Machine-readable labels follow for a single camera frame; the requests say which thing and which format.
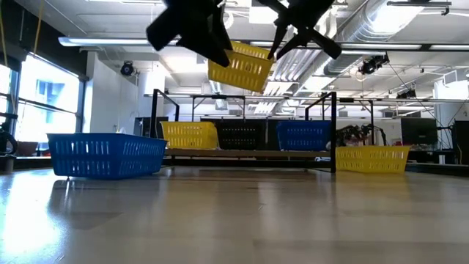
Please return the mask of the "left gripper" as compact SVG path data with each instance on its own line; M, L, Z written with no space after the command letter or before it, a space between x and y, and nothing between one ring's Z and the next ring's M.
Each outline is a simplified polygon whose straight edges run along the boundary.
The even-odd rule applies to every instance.
M146 28L149 44L156 50L175 37L178 46L222 66L229 66L226 50L232 51L223 18L224 5L213 0L171 0L166 9Z

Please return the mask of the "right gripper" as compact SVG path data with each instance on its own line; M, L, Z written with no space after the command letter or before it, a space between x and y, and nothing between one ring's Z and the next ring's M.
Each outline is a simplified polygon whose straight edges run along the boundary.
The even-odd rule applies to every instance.
M275 52L287 33L288 26L295 27L298 33L277 52L277 60L298 46L307 46L310 41L314 41L333 59L337 59L341 55L342 49L340 45L320 34L314 28L320 18L331 8L334 0L289 1L288 7L278 0L259 0L259 3L269 7L278 14L278 18L274 21L276 33L267 56L268 59L273 59Z

